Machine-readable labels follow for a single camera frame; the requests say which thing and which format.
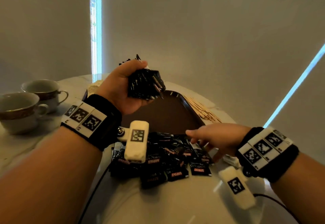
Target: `wrist strap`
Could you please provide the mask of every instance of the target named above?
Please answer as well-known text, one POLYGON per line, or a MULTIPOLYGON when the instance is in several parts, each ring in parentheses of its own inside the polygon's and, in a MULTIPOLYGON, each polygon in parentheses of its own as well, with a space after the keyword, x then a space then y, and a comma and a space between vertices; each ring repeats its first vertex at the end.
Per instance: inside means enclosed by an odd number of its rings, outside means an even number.
POLYGON ((254 177, 276 182, 299 154, 292 140, 268 127, 252 128, 237 148, 236 156, 244 171, 254 177))
POLYGON ((93 94, 85 102, 75 102, 63 115, 61 126, 83 137, 103 151, 116 142, 122 115, 107 99, 93 94))

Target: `black cable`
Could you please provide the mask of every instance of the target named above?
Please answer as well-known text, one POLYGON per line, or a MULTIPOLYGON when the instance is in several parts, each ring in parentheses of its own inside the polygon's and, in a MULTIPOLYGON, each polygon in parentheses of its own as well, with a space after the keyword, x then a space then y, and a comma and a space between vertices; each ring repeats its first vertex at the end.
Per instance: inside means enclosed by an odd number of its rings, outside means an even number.
POLYGON ((268 199, 273 200, 274 202, 276 202, 277 204, 281 205, 286 211, 288 211, 289 214, 292 215, 292 217, 299 223, 302 224, 301 221, 299 221, 299 219, 295 216, 294 213, 291 212, 291 210, 289 210, 285 205, 283 205, 282 203, 280 203, 278 200, 274 199, 273 197, 270 197, 268 195, 264 195, 264 194, 258 194, 258 193, 254 193, 253 194, 254 197, 266 197, 268 199))
POLYGON ((91 200, 93 199, 93 196, 95 195, 95 192, 96 192, 97 188, 100 186, 100 183, 101 183, 101 181, 103 180, 105 174, 107 173, 108 169, 110 168, 110 165, 111 165, 111 164, 109 164, 109 165, 107 166, 107 168, 106 168, 105 171, 103 172, 103 175, 100 177, 100 180, 97 182, 97 185, 95 186, 95 189, 93 190, 92 194, 90 195, 90 197, 89 197, 89 199, 88 199, 88 202, 86 203, 86 206, 85 206, 84 209, 83 209, 83 212, 82 212, 82 214, 81 214, 81 216, 80 216, 80 219, 79 219, 79 221, 78 221, 78 224, 81 224, 82 219, 83 219, 83 217, 84 217, 84 215, 86 214, 86 211, 87 211, 87 209, 88 209, 88 206, 90 205, 90 202, 91 202, 91 200))

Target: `teacup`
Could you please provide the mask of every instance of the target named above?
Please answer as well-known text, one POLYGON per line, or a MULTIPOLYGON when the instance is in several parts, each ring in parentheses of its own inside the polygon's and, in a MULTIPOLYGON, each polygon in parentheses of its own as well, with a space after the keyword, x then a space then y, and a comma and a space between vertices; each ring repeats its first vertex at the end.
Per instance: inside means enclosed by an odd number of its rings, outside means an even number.
POLYGON ((39 96, 40 104, 48 105, 48 113, 56 111, 59 104, 64 102, 69 93, 67 91, 59 91, 59 84, 53 80, 40 79, 23 83, 21 89, 25 92, 34 93, 39 96), (65 92, 66 98, 59 102, 59 94, 65 92))
POLYGON ((37 118, 48 111, 46 104, 38 104, 33 93, 16 92, 0 95, 0 122, 10 134, 29 132, 38 126, 37 118))

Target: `marble table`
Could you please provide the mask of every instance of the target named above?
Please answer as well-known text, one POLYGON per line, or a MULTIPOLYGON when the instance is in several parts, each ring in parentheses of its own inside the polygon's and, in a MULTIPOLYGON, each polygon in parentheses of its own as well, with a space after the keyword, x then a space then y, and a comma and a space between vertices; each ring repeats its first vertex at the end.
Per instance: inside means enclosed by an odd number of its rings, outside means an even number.
MULTIPOLYGON (((68 99, 59 106, 56 113, 43 117, 39 127, 29 134, 12 136, 0 125, 0 174, 17 164, 59 127, 61 115, 75 98, 83 97, 89 83, 106 76, 107 74, 84 75, 59 81, 61 90, 69 92, 68 99)), ((168 90, 201 102, 222 122, 235 123, 226 112, 203 96, 170 82, 165 84, 168 90)), ((92 189, 110 160, 109 147, 104 151, 92 189)), ((82 223, 260 223, 264 209, 263 200, 258 199, 257 206, 250 210, 239 209, 218 177, 218 171, 227 166, 229 165, 220 161, 211 167, 212 177, 190 175, 187 179, 168 182, 149 190, 140 189, 139 178, 121 181, 111 178, 107 173, 82 223)), ((249 180, 248 186, 254 193, 270 191, 269 185, 264 184, 260 178, 249 180)))

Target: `brown tray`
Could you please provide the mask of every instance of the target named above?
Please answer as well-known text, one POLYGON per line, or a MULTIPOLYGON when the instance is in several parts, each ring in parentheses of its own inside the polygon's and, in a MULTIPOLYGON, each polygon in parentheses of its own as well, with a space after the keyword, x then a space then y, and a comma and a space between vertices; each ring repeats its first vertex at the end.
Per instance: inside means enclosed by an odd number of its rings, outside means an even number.
POLYGON ((185 98, 175 91, 164 91, 164 99, 159 97, 133 114, 124 115, 122 126, 128 128, 134 120, 147 121, 149 132, 170 134, 184 134, 187 129, 198 129, 204 125, 185 98))

